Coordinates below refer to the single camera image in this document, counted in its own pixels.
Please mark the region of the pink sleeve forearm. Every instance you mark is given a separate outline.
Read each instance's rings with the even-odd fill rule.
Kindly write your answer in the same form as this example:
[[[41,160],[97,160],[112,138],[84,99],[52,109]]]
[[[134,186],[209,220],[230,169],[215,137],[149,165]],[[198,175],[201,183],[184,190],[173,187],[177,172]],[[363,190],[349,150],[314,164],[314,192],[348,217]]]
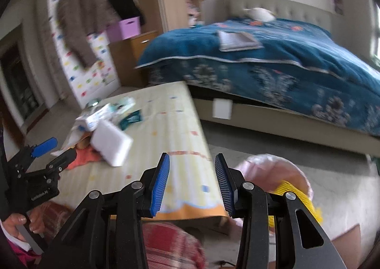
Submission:
[[[34,262],[31,246],[11,236],[1,223],[1,268],[33,268]]]

